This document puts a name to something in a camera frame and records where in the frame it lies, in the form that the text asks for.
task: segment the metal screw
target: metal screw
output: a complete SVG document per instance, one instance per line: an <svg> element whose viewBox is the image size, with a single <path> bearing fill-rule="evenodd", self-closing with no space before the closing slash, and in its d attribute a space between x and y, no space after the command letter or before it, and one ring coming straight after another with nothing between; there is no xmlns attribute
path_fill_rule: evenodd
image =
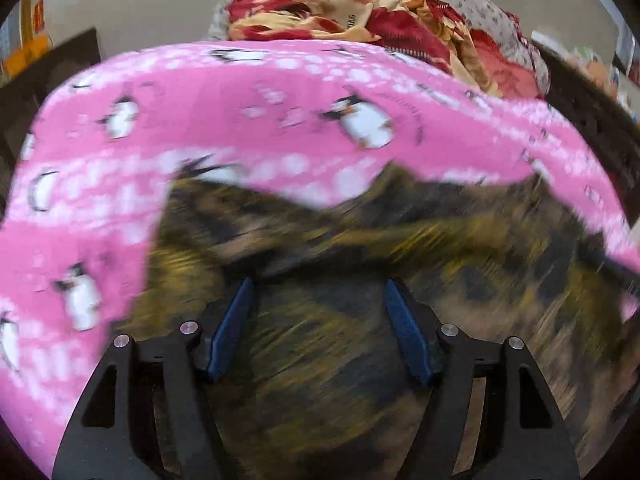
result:
<svg viewBox="0 0 640 480"><path fill-rule="evenodd" d="M522 350L524 348L524 341L519 337L512 336L509 338L509 346L514 350Z"/></svg>
<svg viewBox="0 0 640 480"><path fill-rule="evenodd" d="M440 327L440 330L442 330L442 333L444 335L448 335L449 337L456 336L458 335L458 332L460 332L458 327L455 325L452 325L451 323L444 324L443 326Z"/></svg>
<svg viewBox="0 0 640 480"><path fill-rule="evenodd" d="M195 321L185 321L180 325L180 332L183 334L193 334L198 329Z"/></svg>
<svg viewBox="0 0 640 480"><path fill-rule="evenodd" d="M120 334L116 339L113 340L113 345L116 348L122 348L123 346L128 345L129 341L131 341L131 339L127 334Z"/></svg>

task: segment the cloth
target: cloth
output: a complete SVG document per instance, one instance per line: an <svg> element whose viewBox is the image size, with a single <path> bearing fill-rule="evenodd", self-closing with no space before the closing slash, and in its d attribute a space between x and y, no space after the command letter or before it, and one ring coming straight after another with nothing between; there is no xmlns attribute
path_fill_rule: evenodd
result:
<svg viewBox="0 0 640 480"><path fill-rule="evenodd" d="M390 161L434 182L501 186L537 172L603 232L609 256L640 269L607 175L544 102L482 95L367 43L204 41L113 57L45 100L0 230L0 312L17 327L2 332L19 334L12 364L0 361L0 415L47 474L111 323L144 290L188 161L218 166L200 180L315 210L361 195ZM625 319L634 308L621 307Z"/></svg>
<svg viewBox="0 0 640 480"><path fill-rule="evenodd" d="M507 60L491 36L484 30L472 30L470 33L478 53L478 59L505 97L542 97L533 74L520 65Z"/></svg>
<svg viewBox="0 0 640 480"><path fill-rule="evenodd" d="M438 0L234 0L228 10L231 40L376 42L418 52L470 86L502 95L479 62L463 19Z"/></svg>
<svg viewBox="0 0 640 480"><path fill-rule="evenodd" d="M209 28L213 40L228 38L227 7L233 0L218 0ZM550 87L549 71L535 46L524 38L517 17L504 12L489 0L442 0L464 17L469 29L483 30L500 47L507 61L532 71L540 95L546 95Z"/></svg>
<svg viewBox="0 0 640 480"><path fill-rule="evenodd" d="M395 478L428 392L409 380L385 313L391 275L472 336L519 334L583 471L606 449L626 393L610 308L621 291L576 261L584 229L540 178L462 187L387 166L363 195L316 212L196 174L174 185L146 289L113 333L164 335L221 299L230 277L256 277L259 306L228 377L208 388L239 478Z"/></svg>

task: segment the gray speckled fabric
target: gray speckled fabric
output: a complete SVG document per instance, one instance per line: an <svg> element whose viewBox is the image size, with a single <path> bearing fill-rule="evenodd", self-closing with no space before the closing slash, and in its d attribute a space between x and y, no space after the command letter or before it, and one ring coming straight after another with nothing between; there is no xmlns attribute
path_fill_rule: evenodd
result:
<svg viewBox="0 0 640 480"><path fill-rule="evenodd" d="M233 0L218 0L209 28L212 40L226 40L228 13L226 8ZM516 25L489 0L442 0L451 5L465 19L469 29L478 28L487 32L500 46L500 52L509 61L534 70L541 94L549 90L549 71L539 51L531 44L526 46L518 39Z"/></svg>

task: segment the penguin print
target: penguin print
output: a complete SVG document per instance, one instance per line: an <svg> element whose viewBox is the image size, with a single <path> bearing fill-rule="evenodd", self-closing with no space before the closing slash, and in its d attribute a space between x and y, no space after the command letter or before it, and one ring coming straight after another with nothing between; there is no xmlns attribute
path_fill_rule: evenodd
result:
<svg viewBox="0 0 640 480"><path fill-rule="evenodd" d="M591 186L587 186L584 188L584 194L587 196L589 200L591 200L596 206L599 208L604 208L604 200L600 196L600 194L593 189Z"/></svg>
<svg viewBox="0 0 640 480"><path fill-rule="evenodd" d="M335 101L332 110L320 116L338 121L346 135L362 148L382 148L394 138L391 118L355 92Z"/></svg>
<svg viewBox="0 0 640 480"><path fill-rule="evenodd" d="M358 54L357 52L350 52L349 50L346 50L341 46L338 46L336 48L330 48L328 50L323 50L323 52L333 52L334 54L339 54L340 56L344 56L344 57L351 57L353 59L365 59L365 57L362 54Z"/></svg>
<svg viewBox="0 0 640 480"><path fill-rule="evenodd" d="M307 117L308 113L304 108L300 106L290 108L279 119L280 127L284 129L298 126L299 124L305 123Z"/></svg>
<svg viewBox="0 0 640 480"><path fill-rule="evenodd" d="M224 63L252 63L262 61L267 55L267 51L245 48L214 48L209 52L209 55Z"/></svg>
<svg viewBox="0 0 640 480"><path fill-rule="evenodd" d="M29 160L33 156L36 147L36 136L28 132L24 137L22 149L20 150L20 160Z"/></svg>
<svg viewBox="0 0 640 480"><path fill-rule="evenodd" d="M460 101L454 99L453 97L449 97L448 95L443 94L442 92L438 92L437 90L434 90L427 85L423 85L422 83L416 83L415 85L420 89L421 93L425 94L427 97L430 97L434 101L439 102L441 105L447 105L452 110L460 110L460 107L462 106L460 104Z"/></svg>
<svg viewBox="0 0 640 480"><path fill-rule="evenodd" d="M217 182L229 186L240 186L246 173L241 164L206 166L208 158L209 155L202 156L186 164L182 170L181 177L194 178L204 182Z"/></svg>
<svg viewBox="0 0 640 480"><path fill-rule="evenodd" d="M74 330L84 332L98 324L97 309L102 298L95 280L85 271L82 263L70 266L65 277L54 286L62 293L65 311Z"/></svg>
<svg viewBox="0 0 640 480"><path fill-rule="evenodd" d="M111 105L111 111L98 123L104 124L110 139L127 137L136 125L138 103L131 96L125 95Z"/></svg>
<svg viewBox="0 0 640 480"><path fill-rule="evenodd" d="M482 110L484 110L485 112L491 113L493 111L493 109L486 103L486 101L474 91L467 90L465 92L465 97L469 99L473 104L475 104L478 108L482 108Z"/></svg>
<svg viewBox="0 0 640 480"><path fill-rule="evenodd" d="M91 83L94 78L94 73L82 74L80 77L74 79L71 83L71 89L73 92L81 93L91 90Z"/></svg>
<svg viewBox="0 0 640 480"><path fill-rule="evenodd" d="M397 59L398 61L402 61L407 65L415 66L417 64L423 63L419 59L409 56L408 54L403 54L402 52L397 52L395 50L391 50L390 48L386 48L385 50L386 50L386 53L389 54L391 57L393 57L394 59Z"/></svg>
<svg viewBox="0 0 640 480"><path fill-rule="evenodd" d="M18 346L18 325L8 319L8 312L0 316L0 351L2 359L11 370L20 369L20 348Z"/></svg>
<svg viewBox="0 0 640 480"><path fill-rule="evenodd" d="M51 205L51 193L53 192L57 179L57 171L47 170L31 181L29 184L28 197L31 209L38 212L45 212L49 210Z"/></svg>
<svg viewBox="0 0 640 480"><path fill-rule="evenodd" d="M555 135L550 134L546 128L542 128L540 130L540 135L542 135L546 140L555 144L556 146L562 146L562 141L558 139Z"/></svg>
<svg viewBox="0 0 640 480"><path fill-rule="evenodd" d="M542 162L539 158L535 158L534 156L532 156L527 150L524 150L520 157L527 164L529 164L531 169L539 174L539 176L545 179L549 184L553 184L555 179L553 178L553 175L551 175L551 172L545 166L544 162Z"/></svg>

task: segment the pink blanket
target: pink blanket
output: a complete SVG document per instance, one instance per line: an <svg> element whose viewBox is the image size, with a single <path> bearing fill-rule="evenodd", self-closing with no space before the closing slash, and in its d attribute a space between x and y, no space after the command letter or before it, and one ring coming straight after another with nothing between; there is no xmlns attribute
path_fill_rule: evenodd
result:
<svg viewBox="0 0 640 480"><path fill-rule="evenodd" d="M203 42L117 56L41 108L0 232L0 414L46 474L108 323L143 288L172 175L199 158L222 166L200 178L315 208L362 193L390 160L425 180L484 185L537 171L604 231L610 256L640 269L604 170L545 102L479 95L365 44Z"/></svg>

